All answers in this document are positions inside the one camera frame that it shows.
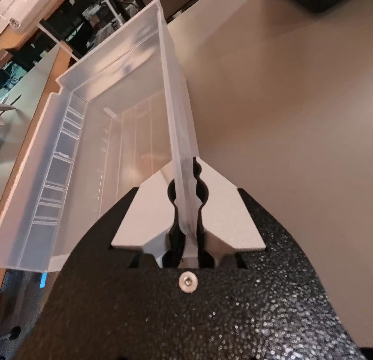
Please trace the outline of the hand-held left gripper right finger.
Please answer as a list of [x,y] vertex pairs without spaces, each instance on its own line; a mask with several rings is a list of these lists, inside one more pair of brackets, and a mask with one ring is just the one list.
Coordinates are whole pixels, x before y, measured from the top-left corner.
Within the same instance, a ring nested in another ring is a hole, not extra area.
[[200,268],[218,267],[238,253],[264,251],[266,245],[239,189],[201,158],[194,158],[198,192],[198,262]]

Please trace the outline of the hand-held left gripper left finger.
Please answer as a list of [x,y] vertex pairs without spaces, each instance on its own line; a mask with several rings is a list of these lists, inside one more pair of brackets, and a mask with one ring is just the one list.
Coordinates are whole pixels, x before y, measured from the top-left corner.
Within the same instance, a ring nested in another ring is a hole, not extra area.
[[175,204],[173,163],[138,188],[111,246],[152,255],[162,268],[178,268],[185,246]]

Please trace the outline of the large clear plastic bin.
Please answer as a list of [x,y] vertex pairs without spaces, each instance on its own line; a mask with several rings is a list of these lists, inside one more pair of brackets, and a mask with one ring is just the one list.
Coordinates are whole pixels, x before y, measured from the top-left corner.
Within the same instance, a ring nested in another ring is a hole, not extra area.
[[153,0],[56,80],[2,198],[1,268],[60,270],[100,217],[172,160],[178,110],[199,155],[175,54]]

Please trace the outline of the grey table with wooden edge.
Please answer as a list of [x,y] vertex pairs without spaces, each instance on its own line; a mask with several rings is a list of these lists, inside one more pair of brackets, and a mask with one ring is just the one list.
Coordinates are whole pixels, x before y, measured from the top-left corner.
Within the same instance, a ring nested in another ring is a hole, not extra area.
[[15,109],[7,110],[1,119],[1,221],[7,212],[21,215],[36,209],[43,185],[52,183],[63,193],[64,203],[71,170],[52,170],[52,157],[58,161],[70,159],[73,164],[76,148],[71,143],[59,144],[73,93],[58,84],[67,70],[71,50],[56,45],[10,90],[8,100]]

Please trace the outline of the white cardboard box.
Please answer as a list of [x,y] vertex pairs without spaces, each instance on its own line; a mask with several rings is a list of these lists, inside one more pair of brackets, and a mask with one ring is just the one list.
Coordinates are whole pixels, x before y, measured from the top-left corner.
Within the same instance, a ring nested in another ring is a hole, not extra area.
[[65,0],[0,0],[0,32],[24,33],[40,19],[48,18]]

